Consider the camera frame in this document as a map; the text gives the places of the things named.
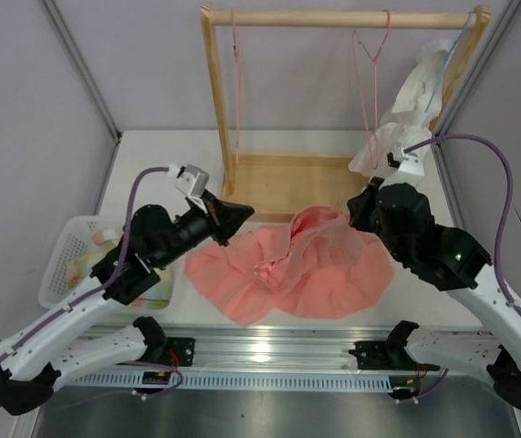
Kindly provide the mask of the pink pleated skirt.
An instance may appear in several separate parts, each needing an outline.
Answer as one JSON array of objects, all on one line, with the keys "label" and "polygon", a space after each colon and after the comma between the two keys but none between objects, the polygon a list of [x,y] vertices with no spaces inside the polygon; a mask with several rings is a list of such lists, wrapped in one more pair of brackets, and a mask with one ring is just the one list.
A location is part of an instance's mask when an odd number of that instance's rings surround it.
[{"label": "pink pleated skirt", "polygon": [[309,207],[287,225],[263,226],[189,255],[185,275],[233,322],[247,326],[277,309],[337,320],[375,305],[394,277],[374,236],[341,210]]}]

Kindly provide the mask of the aluminium mounting rail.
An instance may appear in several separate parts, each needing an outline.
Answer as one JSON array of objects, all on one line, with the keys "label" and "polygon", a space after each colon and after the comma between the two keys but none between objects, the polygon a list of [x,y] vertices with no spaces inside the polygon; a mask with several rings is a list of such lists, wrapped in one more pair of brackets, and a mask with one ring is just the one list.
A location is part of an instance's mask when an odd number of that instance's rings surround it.
[{"label": "aluminium mounting rail", "polygon": [[382,340],[384,328],[197,328],[165,325],[170,337],[195,339],[192,370],[232,372],[337,372],[354,370],[349,350],[358,340]]}]

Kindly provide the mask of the floral pastel garment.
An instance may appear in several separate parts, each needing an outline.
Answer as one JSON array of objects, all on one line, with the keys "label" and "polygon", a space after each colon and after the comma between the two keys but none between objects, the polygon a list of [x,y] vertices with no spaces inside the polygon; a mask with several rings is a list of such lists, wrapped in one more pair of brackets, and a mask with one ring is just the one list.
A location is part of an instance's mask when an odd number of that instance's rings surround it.
[{"label": "floral pastel garment", "polygon": [[[92,242],[98,246],[94,252],[71,258],[67,263],[67,291],[73,289],[83,278],[89,275],[91,268],[98,261],[113,249],[121,240],[122,232],[120,228],[107,228],[97,231],[92,236]],[[154,269],[160,281],[137,297],[130,303],[132,308],[149,310],[162,310],[168,307],[172,300],[172,289],[174,284],[173,272],[171,269]]]}]

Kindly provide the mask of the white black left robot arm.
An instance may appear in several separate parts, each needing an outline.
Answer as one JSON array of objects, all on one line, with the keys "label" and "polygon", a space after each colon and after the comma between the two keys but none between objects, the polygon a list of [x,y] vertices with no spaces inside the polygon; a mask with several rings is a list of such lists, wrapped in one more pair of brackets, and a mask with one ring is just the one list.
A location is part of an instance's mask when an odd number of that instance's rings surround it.
[{"label": "white black left robot arm", "polygon": [[227,245],[255,212],[209,192],[188,205],[175,217],[157,204],[138,209],[120,243],[68,296],[28,328],[0,340],[0,407],[13,416],[30,412],[70,381],[119,363],[171,365],[167,336],[152,317],[138,317],[99,339],[76,339],[159,284],[163,269],[206,239]]}]

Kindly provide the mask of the right aluminium frame post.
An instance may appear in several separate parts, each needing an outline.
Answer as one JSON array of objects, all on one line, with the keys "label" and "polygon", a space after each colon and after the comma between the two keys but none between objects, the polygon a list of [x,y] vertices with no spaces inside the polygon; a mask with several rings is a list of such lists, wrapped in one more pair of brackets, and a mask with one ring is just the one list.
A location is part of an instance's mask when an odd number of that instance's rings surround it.
[{"label": "right aluminium frame post", "polygon": [[432,133],[444,134],[462,113],[520,12],[521,1],[507,1],[497,14],[481,3],[464,16],[463,30],[444,71],[442,111],[431,122]]}]

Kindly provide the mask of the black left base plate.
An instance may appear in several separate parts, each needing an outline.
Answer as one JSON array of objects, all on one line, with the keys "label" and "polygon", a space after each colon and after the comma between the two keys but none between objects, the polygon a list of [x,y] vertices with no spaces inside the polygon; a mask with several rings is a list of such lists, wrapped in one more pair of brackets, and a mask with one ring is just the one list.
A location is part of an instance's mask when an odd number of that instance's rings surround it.
[{"label": "black left base plate", "polygon": [[139,317],[132,326],[143,337],[146,350],[138,361],[179,367],[192,367],[196,340],[186,337],[168,337],[152,317]]}]

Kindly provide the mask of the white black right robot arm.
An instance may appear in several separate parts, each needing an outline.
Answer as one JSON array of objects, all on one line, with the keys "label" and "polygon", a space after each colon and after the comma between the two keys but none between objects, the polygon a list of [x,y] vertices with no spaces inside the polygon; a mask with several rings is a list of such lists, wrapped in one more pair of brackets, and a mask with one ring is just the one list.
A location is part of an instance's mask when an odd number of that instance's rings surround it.
[{"label": "white black right robot arm", "polygon": [[395,261],[462,304],[494,335],[463,339],[402,320],[383,341],[356,342],[350,354],[359,368],[454,370],[491,386],[521,411],[521,299],[498,284],[489,253],[464,230],[437,224],[428,198],[405,182],[373,178],[347,207],[352,228],[376,235]]}]

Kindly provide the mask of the left aluminium frame post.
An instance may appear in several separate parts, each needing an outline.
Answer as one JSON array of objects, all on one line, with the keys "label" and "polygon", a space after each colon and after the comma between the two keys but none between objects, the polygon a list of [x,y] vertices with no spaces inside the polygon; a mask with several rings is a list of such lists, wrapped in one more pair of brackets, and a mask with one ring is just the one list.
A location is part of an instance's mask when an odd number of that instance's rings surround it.
[{"label": "left aluminium frame post", "polygon": [[55,32],[57,40],[62,46],[62,49],[77,75],[90,103],[99,115],[99,118],[109,136],[115,143],[118,143],[121,138],[121,132],[111,115],[108,105],[99,90],[96,80],[90,72],[88,64],[78,47],[74,35],[69,29],[68,23],[65,20],[57,1],[40,0],[38,3],[46,16],[49,25]]}]

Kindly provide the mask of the white plastic laundry basket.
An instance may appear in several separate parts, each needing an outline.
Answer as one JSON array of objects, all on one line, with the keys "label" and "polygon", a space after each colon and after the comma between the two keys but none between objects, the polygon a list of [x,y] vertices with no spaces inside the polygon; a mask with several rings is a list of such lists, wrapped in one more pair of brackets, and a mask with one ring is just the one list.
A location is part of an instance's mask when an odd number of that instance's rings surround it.
[{"label": "white plastic laundry basket", "polygon": [[[43,308],[50,309],[71,292],[72,289],[67,291],[67,263],[71,258],[83,256],[98,249],[98,246],[92,242],[92,236],[97,231],[120,228],[122,232],[122,226],[123,222],[119,218],[81,215],[70,219],[57,239],[42,277],[37,294],[39,304]],[[128,305],[121,313],[123,315],[156,316],[160,315],[164,309],[149,310],[132,308]]]}]

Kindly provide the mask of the white garment on hanger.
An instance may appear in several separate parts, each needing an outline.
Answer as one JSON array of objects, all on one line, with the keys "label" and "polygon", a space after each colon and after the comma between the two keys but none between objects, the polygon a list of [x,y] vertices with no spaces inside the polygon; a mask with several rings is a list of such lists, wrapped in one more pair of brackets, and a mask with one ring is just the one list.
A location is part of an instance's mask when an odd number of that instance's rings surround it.
[{"label": "white garment on hanger", "polygon": [[408,147],[431,137],[430,124],[442,111],[443,84],[429,112],[424,111],[451,44],[447,39],[439,39],[420,49],[416,66],[403,82],[393,106],[385,111],[380,126],[349,162],[350,171],[367,177],[387,177],[391,174],[388,153],[397,146]]}]

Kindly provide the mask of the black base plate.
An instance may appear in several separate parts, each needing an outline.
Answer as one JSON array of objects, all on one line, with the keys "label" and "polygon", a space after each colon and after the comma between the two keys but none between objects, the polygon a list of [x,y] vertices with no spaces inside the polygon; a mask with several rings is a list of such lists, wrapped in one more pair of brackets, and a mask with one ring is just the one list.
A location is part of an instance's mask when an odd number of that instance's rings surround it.
[{"label": "black base plate", "polygon": [[424,365],[438,371],[439,366],[416,362],[405,350],[407,338],[419,327],[415,322],[400,321],[385,340],[356,341],[349,355],[356,359],[359,370],[417,371]]},{"label": "black base plate", "polygon": [[138,361],[179,367],[192,367],[196,340],[186,337],[168,337],[152,317],[139,317],[132,326],[143,337],[146,350]]}]

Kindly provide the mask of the wooden clothes rack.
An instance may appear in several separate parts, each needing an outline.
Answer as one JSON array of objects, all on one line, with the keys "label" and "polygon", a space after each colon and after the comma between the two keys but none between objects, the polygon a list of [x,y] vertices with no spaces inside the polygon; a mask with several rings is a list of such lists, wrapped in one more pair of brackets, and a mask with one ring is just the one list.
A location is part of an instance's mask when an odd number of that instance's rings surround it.
[{"label": "wooden clothes rack", "polygon": [[219,26],[337,27],[458,30],[455,46],[443,74],[438,95],[447,105],[491,20],[488,5],[470,13],[302,10],[216,10],[200,7],[203,40],[214,98],[219,141],[223,155],[223,197],[255,208],[255,220],[286,222],[299,210],[314,204],[344,202],[366,182],[350,172],[346,154],[244,152],[231,148],[224,87],[215,29]]}]

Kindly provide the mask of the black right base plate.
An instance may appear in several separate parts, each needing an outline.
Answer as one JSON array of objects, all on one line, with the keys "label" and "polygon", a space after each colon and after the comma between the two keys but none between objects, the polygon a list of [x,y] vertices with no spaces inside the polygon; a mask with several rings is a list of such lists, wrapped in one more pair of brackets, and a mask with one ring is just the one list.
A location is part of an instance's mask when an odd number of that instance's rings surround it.
[{"label": "black right base plate", "polygon": [[359,370],[417,371],[424,365],[438,371],[439,366],[416,362],[405,350],[407,338],[419,327],[415,322],[400,321],[385,340],[356,341],[349,355],[356,359]]}]

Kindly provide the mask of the aluminium frame post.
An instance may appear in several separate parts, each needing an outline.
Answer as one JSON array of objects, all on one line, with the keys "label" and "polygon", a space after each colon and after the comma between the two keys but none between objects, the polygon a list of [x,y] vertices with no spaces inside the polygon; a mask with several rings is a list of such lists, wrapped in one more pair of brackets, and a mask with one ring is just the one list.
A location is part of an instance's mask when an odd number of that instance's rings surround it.
[{"label": "aluminium frame post", "polygon": [[68,23],[65,20],[57,1],[40,0],[38,3],[46,16],[49,25],[55,32],[57,40],[62,46],[62,49],[77,75],[90,103],[99,115],[99,118],[109,136],[115,143],[118,143],[121,138],[121,132],[111,115],[108,105],[99,90],[96,80],[90,72],[88,64],[78,47],[74,35],[69,29]]},{"label": "aluminium frame post", "polygon": [[444,71],[442,111],[431,122],[432,133],[444,134],[462,113],[520,12],[521,1],[507,1],[497,14],[481,3],[464,16],[463,30]]}]

